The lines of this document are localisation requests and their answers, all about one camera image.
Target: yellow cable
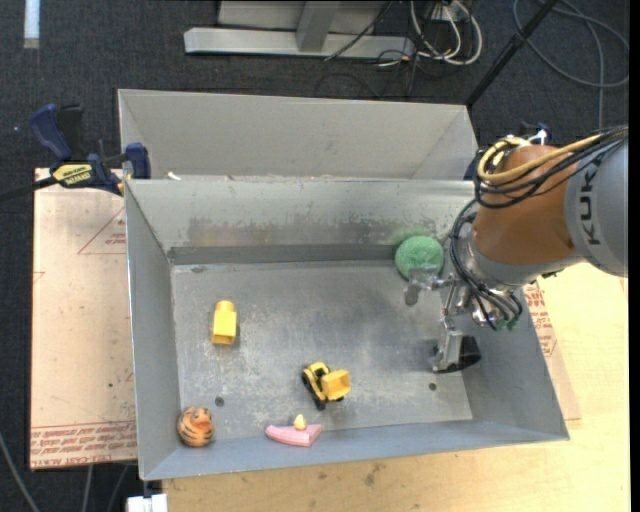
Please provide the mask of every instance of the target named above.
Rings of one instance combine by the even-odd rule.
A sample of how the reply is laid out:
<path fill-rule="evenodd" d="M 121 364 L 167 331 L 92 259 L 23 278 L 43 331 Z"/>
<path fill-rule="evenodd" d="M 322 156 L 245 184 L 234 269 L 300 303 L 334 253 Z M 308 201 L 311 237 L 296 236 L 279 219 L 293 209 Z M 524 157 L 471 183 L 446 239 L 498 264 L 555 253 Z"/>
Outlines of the yellow cable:
<path fill-rule="evenodd" d="M 553 150 L 550 153 L 547 153 L 546 155 L 543 155 L 539 158 L 536 158 L 535 160 L 522 164 L 513 169 L 509 169 L 508 171 L 501 172 L 498 174 L 491 174 L 485 171 L 485 167 L 487 165 L 487 161 L 490 158 L 492 158 L 496 153 L 504 151 L 507 146 L 516 146 L 516 147 L 521 146 L 523 145 L 522 142 L 524 142 L 524 145 L 530 144 L 529 141 L 525 139 L 520 139 L 518 137 L 509 137 L 506 139 L 502 139 L 501 141 L 498 141 L 496 144 L 491 146 L 482 156 L 482 158 L 480 159 L 480 162 L 478 162 L 478 177 L 482 181 L 488 182 L 491 185 L 494 185 L 494 186 L 502 185 L 506 182 L 515 180 L 520 176 L 523 176 L 525 173 L 527 173 L 531 169 L 534 169 L 535 167 L 539 167 L 549 162 L 550 160 L 553 160 L 554 158 L 566 155 L 578 149 L 582 149 L 583 147 L 588 146 L 592 142 L 597 141 L 599 138 L 601 138 L 600 134 L 592 135 L 591 137 L 587 137 L 586 139 L 582 139 L 572 144 L 568 144 L 566 146 Z"/>

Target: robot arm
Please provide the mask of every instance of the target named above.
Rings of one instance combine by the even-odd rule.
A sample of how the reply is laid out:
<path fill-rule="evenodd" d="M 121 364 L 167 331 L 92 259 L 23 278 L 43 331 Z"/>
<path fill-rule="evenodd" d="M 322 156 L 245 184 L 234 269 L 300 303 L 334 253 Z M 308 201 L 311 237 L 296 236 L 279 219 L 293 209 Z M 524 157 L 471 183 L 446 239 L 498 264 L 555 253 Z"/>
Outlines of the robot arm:
<path fill-rule="evenodd" d="M 477 264 L 498 282 L 525 284 L 580 260 L 627 275 L 628 131 L 591 139 L 584 156 L 524 144 L 494 173 L 479 166 L 483 204 L 471 245 Z"/>
<path fill-rule="evenodd" d="M 628 128 L 563 148 L 505 138 L 481 155 L 476 198 L 458 215 L 448 247 L 448 276 L 410 272 L 414 304 L 422 289 L 441 289 L 436 372 L 479 359 L 474 340 L 456 329 L 459 315 L 494 330 L 510 328 L 522 306 L 515 292 L 579 261 L 627 275 Z"/>

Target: metal stand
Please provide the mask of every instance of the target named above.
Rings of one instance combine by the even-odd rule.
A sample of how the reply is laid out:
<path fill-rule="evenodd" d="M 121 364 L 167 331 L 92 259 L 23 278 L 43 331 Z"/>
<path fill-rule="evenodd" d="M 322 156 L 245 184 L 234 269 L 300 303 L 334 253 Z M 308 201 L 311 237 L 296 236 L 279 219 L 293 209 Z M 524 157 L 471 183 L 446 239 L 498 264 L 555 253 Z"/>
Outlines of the metal stand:
<path fill-rule="evenodd" d="M 411 53 L 405 37 L 330 33 L 340 2 L 305 2 L 295 31 L 193 28 L 184 34 L 186 53 L 290 55 L 375 59 Z"/>

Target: wire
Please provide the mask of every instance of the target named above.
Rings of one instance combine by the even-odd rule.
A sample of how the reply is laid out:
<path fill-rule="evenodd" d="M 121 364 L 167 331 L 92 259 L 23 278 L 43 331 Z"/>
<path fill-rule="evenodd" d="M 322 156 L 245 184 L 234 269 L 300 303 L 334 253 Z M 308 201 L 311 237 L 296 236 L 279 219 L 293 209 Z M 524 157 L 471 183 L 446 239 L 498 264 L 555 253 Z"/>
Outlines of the wire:
<path fill-rule="evenodd" d="M 487 324 L 489 325 L 489 327 L 491 327 L 491 329 L 497 331 L 499 327 L 491 318 L 489 311 L 487 311 L 485 301 L 501 313 L 502 317 L 507 322 L 507 325 L 510 325 L 518 320 L 520 314 L 522 313 L 522 304 L 514 296 L 513 292 L 509 293 L 508 296 L 503 297 L 498 293 L 490 290 L 484 283 L 478 282 L 471 274 L 471 272 L 465 267 L 465 265 L 462 264 L 457 254 L 457 241 L 460 238 L 460 232 L 465 224 L 473 223 L 476 217 L 476 213 L 468 212 L 476 204 L 477 201 L 475 199 L 472 199 L 456 217 L 456 220 L 454 221 L 453 227 L 449 234 L 449 257 L 458 276 L 465 283 L 465 285 L 469 289 L 472 299 L 475 300 L 476 304 L 480 308 L 480 311 L 482 312 L 482 315 L 484 316 Z"/>
<path fill-rule="evenodd" d="M 517 14 L 518 3 L 519 3 L 519 0 L 514 0 L 513 1 L 513 16 L 514 16 L 514 20 L 516 22 L 516 26 L 518 27 L 519 30 L 521 30 L 522 29 L 522 25 L 520 24 L 520 19 L 518 18 L 518 14 Z M 602 23 L 601 21 L 599 21 L 599 20 L 597 20 L 595 18 L 591 18 L 589 16 L 585 16 L 576 7 L 574 7 L 569 2 L 567 2 L 567 0 L 562 0 L 562 3 L 565 4 L 565 5 L 570 6 L 572 9 L 574 9 L 576 11 L 576 13 L 571 13 L 569 11 L 564 11 L 562 9 L 557 9 L 555 7 L 552 9 L 552 11 L 560 13 L 560 14 L 564 14 L 565 16 L 572 16 L 572 17 L 581 19 L 581 20 L 583 20 L 585 22 L 594 23 L 596 25 L 599 25 L 600 27 L 604 28 L 605 30 L 607 30 L 608 32 L 613 34 L 618 40 L 620 40 L 622 42 L 625 50 L 627 51 L 627 53 L 629 52 L 629 43 L 627 43 L 627 41 L 624 39 L 624 37 L 620 33 L 616 32 L 611 27 L 609 27 L 608 25 Z M 621 79 L 621 80 L 619 80 L 617 82 L 610 82 L 610 83 L 590 82 L 588 80 L 580 79 L 580 78 L 578 78 L 578 77 L 576 77 L 576 76 L 564 71 L 560 67 L 556 66 L 531 41 L 527 40 L 527 44 L 536 53 L 536 55 L 538 55 L 538 57 L 540 57 L 546 64 L 549 65 L 549 67 L 551 67 L 551 69 L 553 69 L 554 71 L 560 73 L 565 78 L 568 78 L 569 80 L 572 80 L 572 81 L 574 81 L 576 83 L 579 83 L 581 85 L 586 85 L 588 87 L 598 87 L 598 88 L 599 87 L 614 88 L 614 87 L 620 87 L 621 85 L 624 85 L 629 81 L 629 75 L 628 74 L 627 74 L 627 76 L 625 78 L 623 78 L 623 79 Z"/>
<path fill-rule="evenodd" d="M 31 510 L 33 510 L 33 512 L 40 512 L 40 509 L 36 505 L 35 501 L 33 501 L 33 498 L 31 497 L 31 494 L 29 493 L 29 490 L 27 489 L 27 486 L 24 484 L 24 481 L 20 477 L 20 473 L 18 473 L 18 469 L 16 468 L 15 464 L 13 463 L 13 459 L 11 458 L 11 454 L 9 453 L 9 449 L 7 448 L 7 445 L 4 442 L 4 437 L 2 437 L 2 433 L 0 433 L 0 448 L 2 449 L 2 453 L 4 455 L 4 458 L 7 461 L 7 464 L 9 466 L 9 470 L 11 471 L 11 474 L 13 475 L 13 479 L 18 484 L 18 487 L 20 488 L 20 491 L 22 492 L 22 495 L 24 496 L 24 499 L 27 500 L 27 503 L 29 504 L 29 506 L 31 507 Z"/>
<path fill-rule="evenodd" d="M 115 505 L 116 499 L 118 498 L 118 491 L 120 490 L 120 486 L 122 486 L 124 477 L 127 475 L 127 471 L 129 471 L 129 467 L 130 467 L 129 464 L 125 464 L 124 469 L 122 470 L 122 473 L 120 473 L 120 477 L 116 482 L 116 486 L 114 487 L 113 492 L 111 493 L 111 498 L 109 498 L 109 505 L 107 506 L 106 512 L 111 512 L 111 509 Z"/>
<path fill-rule="evenodd" d="M 518 27 L 518 30 L 522 30 L 522 25 L 520 24 L 520 19 L 518 18 L 518 12 L 517 12 L 518 2 L 519 2 L 519 0 L 514 0 L 514 2 L 513 2 L 513 19 L 515 21 L 516 26 Z M 596 87 L 596 88 L 598 88 L 598 128 L 602 129 L 603 126 L 604 126 L 604 91 L 605 91 L 605 89 L 611 89 L 611 88 L 614 88 L 614 87 L 620 87 L 620 86 L 626 84 L 629 81 L 629 74 L 627 73 L 627 76 L 625 78 L 623 78 L 622 80 L 619 80 L 617 82 L 611 82 L 611 83 L 605 82 L 605 57 L 604 57 L 604 51 L 602 49 L 602 43 L 600 41 L 600 38 L 598 37 L 598 34 L 596 33 L 593 25 L 598 25 L 598 26 L 604 28 L 609 33 L 613 34 L 619 41 L 622 42 L 622 45 L 624 46 L 627 54 L 629 53 L 629 43 L 627 43 L 627 41 L 624 39 L 624 37 L 619 32 L 616 32 L 610 26 L 602 23 L 601 21 L 599 21 L 599 20 L 597 20 L 595 18 L 591 18 L 589 16 L 585 16 L 577 7 L 575 7 L 574 5 L 569 3 L 568 0 L 562 0 L 562 3 L 565 4 L 566 6 L 568 6 L 569 8 L 573 9 L 573 12 L 566 11 L 564 9 L 559 9 L 557 7 L 554 7 L 552 9 L 552 11 L 556 12 L 558 14 L 564 15 L 564 16 L 569 16 L 569 17 L 577 18 L 579 20 L 584 21 L 586 23 L 587 27 L 589 28 L 589 31 L 591 32 L 591 35 L 594 38 L 594 41 L 596 43 L 596 47 L 597 47 L 597 50 L 598 50 L 598 64 L 599 64 L 598 78 L 599 78 L 599 81 L 598 82 L 590 82 L 588 80 L 584 80 L 582 78 L 579 78 L 579 77 L 577 77 L 575 75 L 572 75 L 572 74 L 568 73 L 567 71 L 561 69 L 559 66 L 554 64 L 549 58 L 547 58 L 536 47 L 536 45 L 534 45 L 529 39 L 526 39 L 526 43 L 534 51 L 534 53 L 545 64 L 547 64 L 547 66 L 549 66 L 556 73 L 560 74 L 561 76 L 569 79 L 570 81 L 572 81 L 574 83 L 577 83 L 577 84 L 580 84 L 580 85 L 584 85 L 584 86 L 587 86 L 587 87 Z"/>
<path fill-rule="evenodd" d="M 84 497 L 82 498 L 82 512 L 87 512 L 87 506 L 89 505 L 89 494 L 91 492 L 91 481 L 93 480 L 93 464 L 89 466 L 87 470 L 87 482 L 84 486 Z"/>
<path fill-rule="evenodd" d="M 469 12 L 469 10 L 462 4 L 462 2 L 460 2 L 459 0 L 455 0 L 452 3 L 452 5 L 456 5 L 458 9 L 463 11 L 467 19 L 471 23 L 471 26 L 473 28 L 473 34 L 475 35 L 475 40 L 476 40 L 476 49 L 473 55 L 462 60 L 455 58 L 460 53 L 460 50 L 462 48 L 462 36 L 460 34 L 457 24 L 453 21 L 453 18 L 451 17 L 449 6 L 445 6 L 443 4 L 441 4 L 441 9 L 442 9 L 442 12 L 446 14 L 448 18 L 448 22 L 453 29 L 453 33 L 456 37 L 456 48 L 450 53 L 439 52 L 438 50 L 436 50 L 433 47 L 433 45 L 426 40 L 424 36 L 424 30 L 420 28 L 420 24 L 418 23 L 418 18 L 416 16 L 416 11 L 415 11 L 415 2 L 412 0 L 409 4 L 409 12 L 410 12 L 411 21 L 413 23 L 413 28 L 417 32 L 418 37 L 420 38 L 420 41 L 429 50 L 429 52 L 418 51 L 416 55 L 419 57 L 427 58 L 427 59 L 442 61 L 454 66 L 467 66 L 469 64 L 473 64 L 474 62 L 476 62 L 480 57 L 480 54 L 482 53 L 482 46 L 483 46 L 482 30 L 480 29 L 480 25 L 478 24 L 478 21 L 476 20 L 476 18 Z"/>
<path fill-rule="evenodd" d="M 360 32 L 356 37 L 354 37 L 348 44 L 346 44 L 345 46 L 343 46 L 342 48 L 340 48 L 337 52 L 329 55 L 325 60 L 329 61 L 332 59 L 335 59 L 336 57 L 339 57 L 340 55 L 342 55 L 344 52 L 346 52 L 347 50 L 349 50 L 350 48 L 352 48 L 358 41 L 360 41 L 360 39 L 362 39 L 365 34 L 371 29 L 373 28 L 376 23 L 378 23 L 382 17 L 387 14 L 387 11 L 389 10 L 389 8 L 391 7 L 392 2 L 388 1 L 386 3 L 386 5 L 380 10 L 380 12 L 378 13 L 378 15 L 373 19 L 373 21 L 371 23 L 369 23 L 366 27 L 364 27 L 362 29 L 362 32 Z"/>
<path fill-rule="evenodd" d="M 477 170 L 473 175 L 476 201 L 482 206 L 495 209 L 512 206 L 524 199 L 547 194 L 572 176 L 582 172 L 587 165 L 591 164 L 597 158 L 600 158 L 602 154 L 615 149 L 623 140 L 628 138 L 628 135 L 629 128 L 627 126 L 611 128 L 573 144 L 555 149 L 540 158 L 509 171 L 491 174 L 490 171 L 487 171 L 486 165 L 489 160 L 494 158 L 494 155 L 498 154 L 498 152 L 509 151 L 512 147 L 518 148 L 521 146 L 513 143 L 514 140 L 517 140 L 515 138 L 498 141 L 482 156 L 478 163 Z M 531 174 L 541 165 L 559 158 L 561 158 L 559 162 L 553 164 L 543 173 L 522 181 L 523 178 L 526 178 L 527 175 Z M 579 162 L 582 162 L 579 167 L 576 167 L 550 187 L 542 188 L 549 178 Z M 510 195 L 514 192 L 520 192 L 520 194 L 515 196 Z M 487 194 L 500 195 L 502 199 L 506 198 L 506 200 L 501 202 L 487 202 L 484 200 L 484 196 Z"/>

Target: toy bulldozer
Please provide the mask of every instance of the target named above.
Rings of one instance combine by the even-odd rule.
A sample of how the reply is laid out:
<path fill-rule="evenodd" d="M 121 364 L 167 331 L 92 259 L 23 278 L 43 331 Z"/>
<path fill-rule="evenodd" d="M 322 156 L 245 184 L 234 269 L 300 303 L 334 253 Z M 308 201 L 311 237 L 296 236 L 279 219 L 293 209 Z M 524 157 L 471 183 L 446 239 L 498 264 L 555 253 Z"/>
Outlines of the toy bulldozer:
<path fill-rule="evenodd" d="M 339 402 L 351 391 L 347 370 L 331 371 L 319 361 L 302 370 L 302 382 L 313 395 L 319 411 L 324 410 L 327 402 Z"/>

